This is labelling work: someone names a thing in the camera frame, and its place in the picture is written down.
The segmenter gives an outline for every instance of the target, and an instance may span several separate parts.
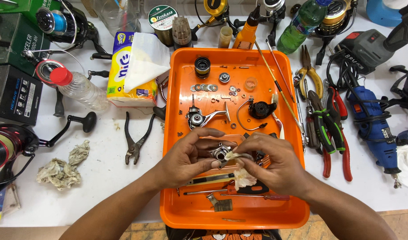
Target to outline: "white tabletop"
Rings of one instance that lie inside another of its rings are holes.
[[[287,3],[287,13],[291,6],[292,3]],[[82,5],[76,7],[87,14]],[[232,21],[236,18],[246,20],[246,16],[253,9],[254,6],[251,5],[231,6]],[[193,5],[179,4],[177,10],[179,15],[187,16],[191,26],[199,23]],[[202,18],[206,19],[205,16],[208,16],[203,8],[200,9],[200,13],[203,16]],[[290,19],[287,16],[281,21],[277,30],[277,38],[290,23]],[[89,21],[93,22],[99,30],[102,46],[106,51],[112,52],[114,39],[103,23],[97,18],[89,18]],[[152,31],[145,19],[141,19],[141,23],[143,32]],[[385,36],[388,36],[391,31],[389,28],[369,21],[366,18],[364,8],[361,7],[352,28],[347,33],[334,39],[329,44],[329,47],[333,48],[352,31],[365,31],[372,28],[377,29]],[[266,49],[263,43],[270,29],[271,26],[268,24],[259,24],[256,36],[257,41],[262,42],[262,49]],[[198,31],[199,41],[195,44],[195,47],[217,47],[219,31],[220,27],[200,29]],[[320,39],[310,38],[304,43],[308,45],[309,53],[313,59],[313,66],[321,78],[324,79],[326,64],[329,60],[329,51],[327,51],[323,65],[315,66],[314,59],[322,46],[322,42]],[[111,66],[110,61],[100,59],[92,61],[89,59],[94,52],[95,49],[92,42],[87,41],[83,49],[74,50],[72,54],[81,61],[86,71],[109,70]],[[290,54],[288,57],[290,58],[291,69],[293,71],[301,68],[298,51]],[[62,62],[70,70],[81,72],[78,63],[67,54],[54,55],[53,58]],[[394,96],[389,89],[402,74],[389,73],[388,69],[393,65],[399,64],[405,65],[408,69],[408,46],[398,50],[388,62],[378,66],[375,72],[366,76],[366,87],[372,90],[377,98],[381,98],[383,95],[389,98],[398,97]],[[106,79],[94,76],[92,82],[102,89],[106,89]],[[309,84],[309,87],[314,89],[312,83]],[[66,118],[53,116],[55,102],[55,91],[44,85],[39,116],[34,127],[34,131],[42,139],[51,139],[65,126]],[[305,103],[301,102],[301,104],[302,112],[305,113]],[[90,109],[80,103],[68,98],[64,98],[64,105],[65,116],[71,114],[84,117],[90,111]],[[164,106],[165,103],[159,99],[158,105]],[[136,180],[152,168],[162,157],[164,132],[160,128],[161,121],[159,118],[154,120],[151,134],[141,148],[141,157],[137,165],[130,164],[127,166],[124,161],[127,151],[127,143],[123,131],[126,118],[125,112],[129,111],[130,113],[130,134],[133,140],[138,140],[145,134],[151,117],[149,113],[152,112],[150,108],[141,110],[148,114],[145,115],[140,110],[134,108],[116,108],[111,106],[105,112],[97,112],[97,124],[91,133],[84,133],[81,130],[81,124],[72,123],[68,132],[53,148],[39,148],[36,151],[35,159],[16,180],[22,208],[13,214],[3,216],[0,226],[43,227],[70,225],[97,203]],[[398,134],[408,129],[408,111],[404,111],[398,106],[391,107],[388,110],[391,112],[392,117],[387,121],[393,134]],[[357,136],[357,129],[352,123],[351,114],[343,122],[343,126],[351,152],[353,181],[346,182],[343,178],[340,154],[333,154],[331,156],[331,177],[325,179],[322,176],[323,161],[321,156],[314,150],[307,148],[305,153],[306,170],[321,181],[363,201],[376,211],[408,209],[408,188],[394,189],[393,179],[389,175],[384,174],[381,167],[376,166],[376,160],[368,150],[366,143]],[[52,158],[68,160],[68,153],[76,144],[81,144],[85,139],[90,140],[91,150],[88,159],[80,163],[78,167],[81,173],[81,184],[59,192],[52,184],[36,182],[35,178],[39,167],[44,166]],[[15,163],[14,171],[19,171],[26,161],[27,158],[19,157]],[[135,222],[160,222],[159,198],[160,196],[157,194],[142,210]]]

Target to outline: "green bottle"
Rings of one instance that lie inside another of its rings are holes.
[[[294,15],[291,23],[278,39],[278,51],[290,54],[324,20],[331,0],[308,0]]]

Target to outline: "water bottle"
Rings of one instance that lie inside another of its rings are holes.
[[[331,0],[308,0],[303,3],[278,39],[278,51],[285,54],[296,51],[306,37],[324,20],[330,3]]]
[[[50,73],[50,80],[58,85],[59,91],[95,111],[109,107],[106,92],[91,83],[83,74],[70,72],[66,68],[55,68]]]

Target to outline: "screwdriver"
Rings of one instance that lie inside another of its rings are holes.
[[[238,196],[238,197],[262,197],[265,200],[279,200],[288,201],[290,200],[289,195],[278,195],[278,194],[264,194],[264,195],[243,195],[243,194],[220,194],[221,196]]]
[[[315,130],[315,123],[313,121],[313,117],[311,114],[313,113],[311,101],[308,98],[308,82],[306,79],[303,80],[305,84],[305,91],[306,91],[306,99],[308,101],[308,106],[306,107],[306,131],[308,133],[308,147],[312,149],[316,149],[319,153],[321,151],[321,144],[318,140],[317,132]]]

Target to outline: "wire cutters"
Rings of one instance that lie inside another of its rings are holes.
[[[130,120],[130,115],[129,112],[126,112],[126,123],[124,124],[124,133],[126,134],[126,139],[127,139],[127,145],[129,149],[127,150],[126,154],[126,165],[130,163],[130,157],[133,156],[135,160],[133,161],[133,164],[136,165],[137,161],[139,160],[140,156],[140,149],[145,142],[145,140],[148,138],[149,134],[151,133],[152,129],[152,123],[155,118],[155,113],[151,117],[151,121],[149,122],[149,127],[148,131],[145,133],[145,135],[136,143],[133,141],[132,137],[130,136],[129,133],[129,120]]]
[[[306,91],[305,91],[305,86],[303,83],[303,79],[305,78],[305,75],[308,74],[313,82],[315,83],[315,88],[317,89],[318,93],[318,98],[323,97],[323,82],[321,81],[321,78],[315,71],[315,68],[312,67],[311,65],[311,57],[309,56],[308,52],[308,47],[305,45],[303,47],[302,45],[302,55],[300,56],[300,61],[302,62],[302,68],[298,71],[299,76],[300,76],[300,81],[299,81],[299,86],[300,86],[300,97],[302,100],[306,100]]]
[[[339,126],[340,132],[343,137],[343,141],[345,143],[345,151],[340,152],[342,154],[343,159],[343,175],[346,181],[352,181],[352,173],[350,167],[350,153],[349,153],[349,145],[346,141],[345,134],[343,133],[342,123],[340,120],[342,119],[340,106],[344,103],[340,97],[336,96],[336,90],[333,87],[328,88],[328,100],[327,100],[327,109],[330,112],[331,117],[333,117],[335,123]],[[323,149],[323,156],[324,156],[324,172],[323,176],[325,178],[329,178],[331,174],[331,156],[327,153],[325,149]]]
[[[321,142],[321,144],[323,145],[323,147],[325,148],[325,150],[327,150],[329,154],[334,153],[336,149],[339,151],[344,151],[345,144],[344,144],[343,136],[342,136],[342,133],[340,132],[339,126],[330,116],[330,113],[327,111],[327,109],[323,108],[321,104],[321,100],[319,100],[318,95],[314,91],[309,90],[308,97],[314,109],[311,116],[313,117],[313,121],[315,124],[315,130],[317,132],[319,141]],[[328,129],[331,135],[333,136],[335,145],[336,145],[336,149],[331,144],[331,141],[327,135],[326,129]]]

